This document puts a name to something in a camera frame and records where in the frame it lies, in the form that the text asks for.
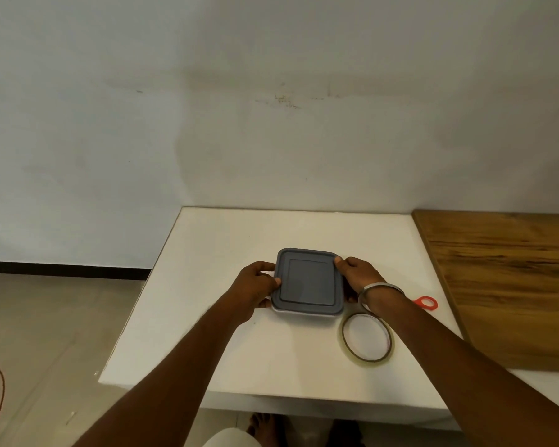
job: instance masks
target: pant leg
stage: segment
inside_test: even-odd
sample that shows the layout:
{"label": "pant leg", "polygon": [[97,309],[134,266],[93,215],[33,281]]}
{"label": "pant leg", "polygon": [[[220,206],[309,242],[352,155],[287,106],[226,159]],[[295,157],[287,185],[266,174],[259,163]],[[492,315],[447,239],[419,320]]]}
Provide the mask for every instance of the pant leg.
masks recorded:
{"label": "pant leg", "polygon": [[261,447],[261,444],[246,431],[225,428],[213,435],[203,447]]}

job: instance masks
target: person's left hand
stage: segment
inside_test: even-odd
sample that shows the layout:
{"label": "person's left hand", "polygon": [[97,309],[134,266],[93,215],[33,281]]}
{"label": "person's left hand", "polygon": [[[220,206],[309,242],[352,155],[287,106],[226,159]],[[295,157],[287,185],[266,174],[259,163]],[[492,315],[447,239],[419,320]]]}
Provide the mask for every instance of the person's left hand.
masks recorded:
{"label": "person's left hand", "polygon": [[271,300],[265,299],[281,284],[280,278],[273,278],[262,271],[274,271],[275,263],[254,262],[240,270],[239,275],[224,298],[236,305],[239,322],[244,323],[253,316],[255,308],[271,307]]}

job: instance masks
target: plastic container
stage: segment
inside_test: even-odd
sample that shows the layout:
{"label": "plastic container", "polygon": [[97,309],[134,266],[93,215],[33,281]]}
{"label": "plastic container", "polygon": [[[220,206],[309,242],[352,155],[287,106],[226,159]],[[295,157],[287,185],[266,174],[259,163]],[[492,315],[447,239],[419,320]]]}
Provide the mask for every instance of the plastic container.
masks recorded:
{"label": "plastic container", "polygon": [[275,276],[282,285],[271,295],[275,310],[337,316],[344,309],[342,275],[334,253],[286,248],[278,253]]}

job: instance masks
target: silver bangle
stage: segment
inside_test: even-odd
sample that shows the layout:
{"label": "silver bangle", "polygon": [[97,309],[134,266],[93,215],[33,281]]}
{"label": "silver bangle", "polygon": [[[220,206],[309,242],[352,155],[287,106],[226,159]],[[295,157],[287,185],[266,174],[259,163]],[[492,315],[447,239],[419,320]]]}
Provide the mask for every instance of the silver bangle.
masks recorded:
{"label": "silver bangle", "polygon": [[360,293],[358,293],[358,302],[360,303],[360,305],[362,306],[362,308],[367,311],[369,314],[372,314],[371,309],[368,308],[368,304],[366,303],[366,297],[365,294],[372,289],[373,287],[391,287],[394,288],[395,290],[397,290],[398,292],[400,292],[402,295],[406,296],[406,294],[403,292],[403,290],[401,288],[399,288],[397,285],[393,285],[393,284],[388,284],[386,282],[375,282],[374,284],[369,284],[367,286],[365,286],[365,288],[363,288]]}

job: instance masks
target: hand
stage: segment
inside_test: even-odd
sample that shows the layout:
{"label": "hand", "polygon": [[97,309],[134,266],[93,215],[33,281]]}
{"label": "hand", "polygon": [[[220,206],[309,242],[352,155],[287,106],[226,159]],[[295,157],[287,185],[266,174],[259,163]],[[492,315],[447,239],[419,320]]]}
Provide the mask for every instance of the hand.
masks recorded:
{"label": "hand", "polygon": [[248,321],[255,308],[271,307],[271,300],[265,299],[281,284],[280,278],[273,278],[262,271],[274,271],[275,263],[254,262],[240,270],[234,283],[222,296],[237,310],[239,323]]}
{"label": "hand", "polygon": [[356,257],[348,257],[346,260],[343,260],[338,255],[333,262],[357,295],[369,284],[385,282],[379,271],[375,270],[373,265],[364,260],[357,259]]}

